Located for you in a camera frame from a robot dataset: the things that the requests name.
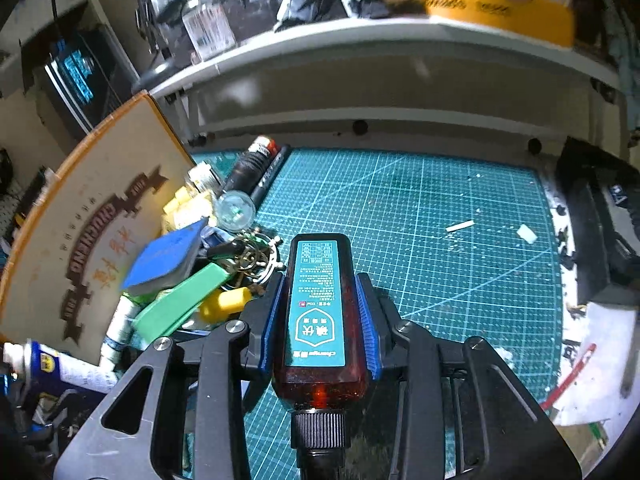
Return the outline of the amber bottle teal label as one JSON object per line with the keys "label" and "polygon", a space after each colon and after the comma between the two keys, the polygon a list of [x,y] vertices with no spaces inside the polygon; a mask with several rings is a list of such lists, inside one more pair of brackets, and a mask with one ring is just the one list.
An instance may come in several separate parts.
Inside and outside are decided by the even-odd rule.
{"label": "amber bottle teal label", "polygon": [[290,413],[300,478],[344,477],[349,411],[368,385],[350,241],[338,233],[298,234],[290,246],[273,389]]}

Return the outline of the blue WD-40 spray can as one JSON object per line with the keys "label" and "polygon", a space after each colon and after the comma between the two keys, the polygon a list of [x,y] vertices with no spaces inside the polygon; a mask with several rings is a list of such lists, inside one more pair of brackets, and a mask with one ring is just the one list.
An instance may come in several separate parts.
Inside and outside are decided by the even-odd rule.
{"label": "blue WD-40 spray can", "polygon": [[68,389],[107,394],[118,382],[117,375],[106,368],[31,339],[24,344],[2,344],[2,361],[29,388],[50,396],[60,396]]}

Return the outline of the white tube blue print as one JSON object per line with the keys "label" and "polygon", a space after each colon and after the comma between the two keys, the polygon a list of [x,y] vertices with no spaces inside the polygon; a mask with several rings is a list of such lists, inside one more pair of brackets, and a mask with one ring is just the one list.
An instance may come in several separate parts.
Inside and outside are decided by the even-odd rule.
{"label": "white tube blue print", "polygon": [[122,352],[131,340],[132,323],[142,310],[128,296],[119,298],[110,325],[107,327],[100,351],[99,367],[114,370],[122,357]]}

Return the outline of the yellow plastic piece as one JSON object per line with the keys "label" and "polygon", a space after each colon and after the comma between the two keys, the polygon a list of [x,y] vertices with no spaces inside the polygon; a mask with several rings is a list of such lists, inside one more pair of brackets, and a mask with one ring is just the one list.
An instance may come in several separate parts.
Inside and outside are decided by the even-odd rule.
{"label": "yellow plastic piece", "polygon": [[198,314],[205,323],[221,323],[232,314],[241,312],[250,300],[252,292],[248,287],[216,289],[201,302]]}

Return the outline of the green cutting mat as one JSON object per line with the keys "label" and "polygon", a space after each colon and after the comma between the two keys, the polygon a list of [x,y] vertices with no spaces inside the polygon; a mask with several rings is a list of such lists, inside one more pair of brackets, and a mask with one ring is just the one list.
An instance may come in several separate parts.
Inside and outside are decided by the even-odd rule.
{"label": "green cutting mat", "polygon": [[354,268],[434,336],[486,339],[533,398],[560,374],[561,270],[535,171],[465,158],[295,150],[258,210],[290,244],[341,233]]}

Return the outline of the metal keyring bundle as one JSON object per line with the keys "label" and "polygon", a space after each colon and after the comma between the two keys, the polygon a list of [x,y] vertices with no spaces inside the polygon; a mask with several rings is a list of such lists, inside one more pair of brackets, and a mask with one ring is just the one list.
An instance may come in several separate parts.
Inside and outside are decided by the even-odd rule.
{"label": "metal keyring bundle", "polygon": [[283,271],[280,256],[282,238],[254,229],[239,232],[231,240],[201,250],[207,262],[216,263],[228,274],[223,290],[242,287],[264,288],[273,274]]}

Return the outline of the cardboard box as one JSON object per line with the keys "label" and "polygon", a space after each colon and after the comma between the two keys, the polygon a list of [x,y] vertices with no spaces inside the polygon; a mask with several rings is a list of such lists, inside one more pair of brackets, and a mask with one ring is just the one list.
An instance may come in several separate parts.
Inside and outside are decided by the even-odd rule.
{"label": "cardboard box", "polygon": [[2,340],[98,362],[130,266],[193,165],[147,93],[104,119],[18,231],[2,273]]}

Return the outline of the black orange flashlight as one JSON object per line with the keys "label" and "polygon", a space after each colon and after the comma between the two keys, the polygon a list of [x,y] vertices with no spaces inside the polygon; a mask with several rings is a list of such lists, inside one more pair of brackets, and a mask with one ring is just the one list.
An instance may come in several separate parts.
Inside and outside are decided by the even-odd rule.
{"label": "black orange flashlight", "polygon": [[258,136],[236,160],[222,190],[225,193],[240,191],[252,194],[279,150],[275,140],[268,136]]}

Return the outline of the black marker pen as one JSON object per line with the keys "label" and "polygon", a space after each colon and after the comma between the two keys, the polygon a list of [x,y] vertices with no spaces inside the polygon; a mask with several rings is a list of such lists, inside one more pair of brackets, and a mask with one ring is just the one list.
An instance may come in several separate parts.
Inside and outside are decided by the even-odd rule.
{"label": "black marker pen", "polygon": [[285,162],[288,160],[288,156],[291,154],[291,147],[288,144],[285,144],[280,148],[278,154],[273,157],[272,162],[266,169],[265,173],[262,175],[257,185],[254,187],[252,194],[250,194],[250,199],[252,200],[256,209],[259,209],[264,202],[271,185],[274,180],[278,176],[280,170],[282,169]]}

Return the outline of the white desk shelf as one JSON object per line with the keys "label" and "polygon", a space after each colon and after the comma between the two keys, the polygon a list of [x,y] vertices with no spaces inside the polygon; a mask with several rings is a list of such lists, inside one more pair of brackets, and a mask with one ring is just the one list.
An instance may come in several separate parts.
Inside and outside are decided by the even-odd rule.
{"label": "white desk shelf", "polygon": [[439,18],[338,20],[266,32],[151,90],[184,140],[265,133],[311,148],[523,160],[567,138],[629,154],[613,67],[584,52]]}

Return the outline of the black computer tower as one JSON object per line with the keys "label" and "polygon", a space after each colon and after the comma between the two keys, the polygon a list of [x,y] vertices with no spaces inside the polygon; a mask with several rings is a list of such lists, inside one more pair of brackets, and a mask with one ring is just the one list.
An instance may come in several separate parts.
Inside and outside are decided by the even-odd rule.
{"label": "black computer tower", "polygon": [[21,48],[32,75],[72,138],[82,140],[131,98],[138,73],[105,24],[58,36],[49,26]]}

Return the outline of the clear glass bottle black cap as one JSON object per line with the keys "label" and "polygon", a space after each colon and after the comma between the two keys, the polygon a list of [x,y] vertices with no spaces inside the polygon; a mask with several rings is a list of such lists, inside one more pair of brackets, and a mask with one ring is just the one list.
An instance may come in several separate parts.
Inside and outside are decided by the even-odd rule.
{"label": "clear glass bottle black cap", "polygon": [[182,14],[192,46],[202,61],[236,46],[236,39],[224,8],[219,3],[189,0]]}

